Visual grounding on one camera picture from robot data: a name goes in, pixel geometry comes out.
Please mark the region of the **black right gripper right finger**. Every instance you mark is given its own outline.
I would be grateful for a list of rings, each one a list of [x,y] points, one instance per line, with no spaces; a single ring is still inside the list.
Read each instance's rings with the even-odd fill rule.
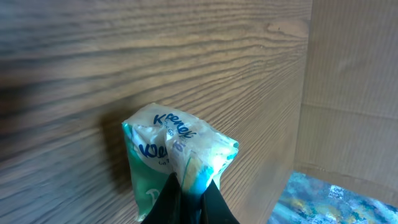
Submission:
[[[239,224],[212,181],[201,198],[201,224]]]

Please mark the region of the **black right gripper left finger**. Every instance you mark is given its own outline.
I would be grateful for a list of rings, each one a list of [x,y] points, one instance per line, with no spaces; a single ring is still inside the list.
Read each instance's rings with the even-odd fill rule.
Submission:
[[[169,175],[152,210],[142,224],[180,224],[181,187],[176,173]]]

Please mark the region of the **teal Kleenex tissue pack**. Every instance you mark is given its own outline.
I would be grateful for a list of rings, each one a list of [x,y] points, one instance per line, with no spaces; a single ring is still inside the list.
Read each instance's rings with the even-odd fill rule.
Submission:
[[[138,206],[148,217],[169,175],[193,206],[238,154],[239,143],[196,116],[155,103],[123,121],[122,129]]]

